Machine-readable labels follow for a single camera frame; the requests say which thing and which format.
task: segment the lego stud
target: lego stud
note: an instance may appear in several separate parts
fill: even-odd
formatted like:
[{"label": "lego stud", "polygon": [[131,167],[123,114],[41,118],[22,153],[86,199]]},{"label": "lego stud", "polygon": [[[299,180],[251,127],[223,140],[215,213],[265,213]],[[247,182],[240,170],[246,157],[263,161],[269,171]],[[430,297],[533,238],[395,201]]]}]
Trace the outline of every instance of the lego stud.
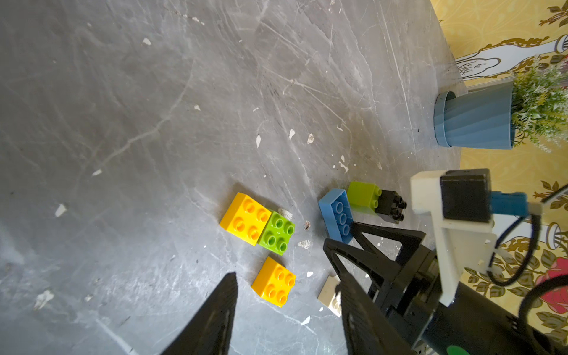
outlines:
[{"label": "lego stud", "polygon": [[294,284],[296,284],[296,279],[292,274],[288,274],[288,276],[286,276],[286,284],[288,287],[293,287]]},{"label": "lego stud", "polygon": [[275,218],[272,223],[276,228],[280,229],[284,225],[284,220],[282,218]]},{"label": "lego stud", "polygon": [[264,239],[266,240],[266,243],[271,247],[276,244],[276,237],[271,232],[267,232],[264,236]]},{"label": "lego stud", "polygon": [[340,230],[341,234],[346,236],[346,235],[349,234],[349,225],[347,225],[347,224],[341,225],[339,230]]},{"label": "lego stud", "polygon": [[291,223],[288,223],[288,227],[286,227],[286,234],[288,235],[294,234],[294,226]]},{"label": "lego stud", "polygon": [[286,297],[286,293],[284,291],[280,291],[277,296],[278,303],[284,305],[288,298]]},{"label": "lego stud", "polygon": [[339,201],[335,201],[331,204],[331,209],[334,214],[340,214],[343,212],[343,204]]},{"label": "lego stud", "polygon": [[259,221],[261,221],[261,222],[263,222],[263,223],[268,220],[268,213],[266,213],[266,210],[265,210],[264,208],[261,208],[261,209],[258,211],[258,214],[257,214],[257,216],[256,216],[256,219],[259,220]]},{"label": "lego stud", "polygon": [[242,232],[245,230],[245,221],[241,217],[235,218],[235,221],[233,222],[233,227],[237,231]]},{"label": "lego stud", "polygon": [[278,250],[280,250],[283,253],[283,252],[286,251],[287,248],[288,248],[288,244],[286,244],[286,242],[284,241],[284,238],[278,239]]},{"label": "lego stud", "polygon": [[274,274],[279,281],[284,280],[284,270],[282,268],[276,269],[276,272]]},{"label": "lego stud", "polygon": [[276,290],[274,289],[274,285],[270,284],[266,287],[266,294],[270,298],[276,297]]},{"label": "lego stud", "polygon": [[335,220],[339,225],[345,224],[345,222],[347,222],[347,215],[345,213],[335,215]]},{"label": "lego stud", "polygon": [[260,234],[258,232],[258,228],[256,228],[255,226],[250,227],[249,232],[248,232],[248,236],[252,240],[257,240],[258,237],[260,236]]},{"label": "lego stud", "polygon": [[254,203],[251,200],[246,200],[245,203],[243,203],[243,208],[245,209],[246,213],[253,213]]}]

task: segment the white vase print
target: white vase print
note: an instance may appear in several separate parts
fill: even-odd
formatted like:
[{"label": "white vase print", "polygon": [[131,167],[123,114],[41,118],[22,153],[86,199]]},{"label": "white vase print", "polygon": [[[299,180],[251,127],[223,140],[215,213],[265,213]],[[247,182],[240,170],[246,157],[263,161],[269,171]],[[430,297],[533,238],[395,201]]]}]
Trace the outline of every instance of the white vase print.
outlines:
[{"label": "white vase print", "polygon": [[534,47],[519,47],[513,44],[487,48],[456,59],[463,80],[490,77],[513,69],[523,60],[544,53],[563,53],[568,49],[568,35],[563,35],[556,41],[536,45]]}]

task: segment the yellow lego brick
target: yellow lego brick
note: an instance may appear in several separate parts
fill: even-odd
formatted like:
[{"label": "yellow lego brick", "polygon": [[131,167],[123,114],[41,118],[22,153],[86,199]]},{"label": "yellow lego brick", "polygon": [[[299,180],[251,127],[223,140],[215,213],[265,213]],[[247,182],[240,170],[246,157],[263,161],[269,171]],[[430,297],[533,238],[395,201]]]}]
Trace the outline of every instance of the yellow lego brick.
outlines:
[{"label": "yellow lego brick", "polygon": [[254,280],[252,289],[261,298],[282,308],[295,284],[296,275],[268,257]]},{"label": "yellow lego brick", "polygon": [[247,243],[256,245],[270,214],[272,212],[250,196],[238,193],[219,225]]}]

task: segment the white lego brick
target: white lego brick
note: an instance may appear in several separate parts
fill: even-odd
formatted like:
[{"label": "white lego brick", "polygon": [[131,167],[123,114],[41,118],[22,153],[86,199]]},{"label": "white lego brick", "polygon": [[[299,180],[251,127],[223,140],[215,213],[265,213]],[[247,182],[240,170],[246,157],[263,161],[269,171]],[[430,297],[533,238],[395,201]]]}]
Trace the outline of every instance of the white lego brick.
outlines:
[{"label": "white lego brick", "polygon": [[333,314],[341,317],[341,294],[335,293],[335,287],[339,284],[338,276],[328,276],[325,285],[321,289],[318,300],[329,308]]}]

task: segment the lego brick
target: lego brick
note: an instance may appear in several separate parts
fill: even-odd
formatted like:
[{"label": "lego brick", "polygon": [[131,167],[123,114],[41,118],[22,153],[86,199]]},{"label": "lego brick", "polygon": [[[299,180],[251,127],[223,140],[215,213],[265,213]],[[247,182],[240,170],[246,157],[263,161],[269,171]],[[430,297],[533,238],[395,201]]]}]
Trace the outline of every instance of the lego brick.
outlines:
[{"label": "lego brick", "polygon": [[347,189],[347,199],[353,211],[375,215],[381,190],[373,183],[352,181]]},{"label": "lego brick", "polygon": [[219,225],[247,243],[256,245],[269,218],[269,210],[250,196],[238,193]]},{"label": "lego brick", "polygon": [[329,237],[348,244],[353,239],[350,231],[353,215],[345,190],[332,189],[318,204]]},{"label": "lego brick", "polygon": [[296,275],[286,270],[271,257],[266,258],[252,284],[258,296],[282,308],[288,300],[288,294],[296,284]]},{"label": "lego brick", "polygon": [[403,210],[407,204],[396,191],[382,190],[375,213],[384,221],[398,224],[404,220]]},{"label": "lego brick", "polygon": [[338,276],[328,276],[318,296],[318,300],[329,308],[333,314],[341,317],[341,294],[335,293],[335,287],[337,287],[338,284]]},{"label": "lego brick", "polygon": [[258,244],[278,255],[282,255],[288,248],[288,242],[294,234],[296,225],[285,219],[281,214],[274,211],[270,212],[272,214],[262,234],[260,234]]}]

